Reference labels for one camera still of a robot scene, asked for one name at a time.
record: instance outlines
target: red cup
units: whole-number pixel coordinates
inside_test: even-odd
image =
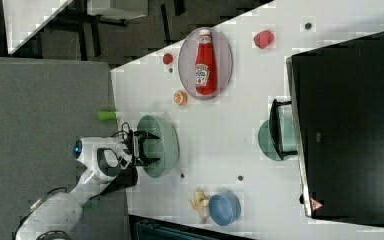
[[[274,35],[270,31],[262,31],[254,37],[254,43],[257,47],[264,49],[274,40]]]

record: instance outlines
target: gray carpet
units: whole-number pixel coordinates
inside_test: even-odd
[[[76,185],[75,141],[117,130],[101,109],[114,109],[108,64],[0,58],[0,239],[44,193]],[[130,239],[128,226],[122,189],[88,202],[72,236]]]

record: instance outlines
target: ketchup label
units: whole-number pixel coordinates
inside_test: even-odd
[[[195,85],[198,87],[207,86],[208,76],[210,75],[208,66],[204,64],[197,64],[195,69]]]
[[[199,38],[199,42],[206,44],[211,42],[211,36],[210,35],[203,35]]]

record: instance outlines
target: small red object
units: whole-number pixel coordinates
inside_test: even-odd
[[[263,31],[254,37],[254,43],[257,47],[264,49],[274,40],[274,35],[270,31]]]
[[[195,88],[202,95],[210,95],[217,89],[217,67],[209,29],[200,31],[195,61]]]
[[[168,65],[173,62],[173,56],[170,53],[164,54],[163,62],[165,65]]]

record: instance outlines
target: warning label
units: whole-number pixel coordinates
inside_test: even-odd
[[[311,200],[311,208],[313,209],[313,211],[316,211],[317,209],[323,207],[323,204],[317,202],[316,200],[312,198],[310,200]]]

